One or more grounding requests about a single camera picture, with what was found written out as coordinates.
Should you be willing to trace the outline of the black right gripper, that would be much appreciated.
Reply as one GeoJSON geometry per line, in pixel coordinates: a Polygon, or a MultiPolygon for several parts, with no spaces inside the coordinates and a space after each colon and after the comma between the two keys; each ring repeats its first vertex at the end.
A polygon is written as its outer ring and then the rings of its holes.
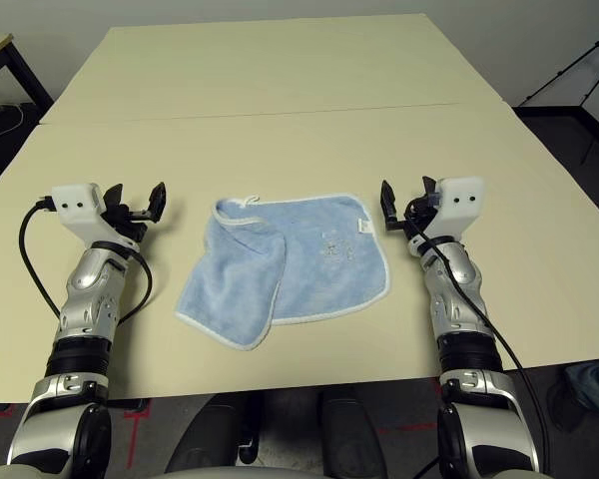
{"type": "Polygon", "coordinates": [[[380,206],[384,216],[384,224],[387,230],[404,230],[408,240],[412,240],[420,232],[424,232],[437,214],[437,209],[430,200],[437,198],[436,180],[422,177],[424,186],[424,197],[411,200],[404,212],[404,221],[397,217],[395,208],[395,196],[391,185],[383,180],[380,189],[380,206]]]}

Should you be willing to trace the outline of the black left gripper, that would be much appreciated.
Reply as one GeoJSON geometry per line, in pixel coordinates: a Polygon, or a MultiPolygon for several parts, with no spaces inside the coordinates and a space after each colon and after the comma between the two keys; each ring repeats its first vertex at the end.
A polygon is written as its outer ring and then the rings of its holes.
{"type": "Polygon", "coordinates": [[[148,230],[146,222],[158,223],[167,202],[166,185],[158,183],[151,191],[146,210],[132,211],[122,203],[123,185],[116,184],[105,191],[104,221],[121,236],[141,242],[148,230]]]}

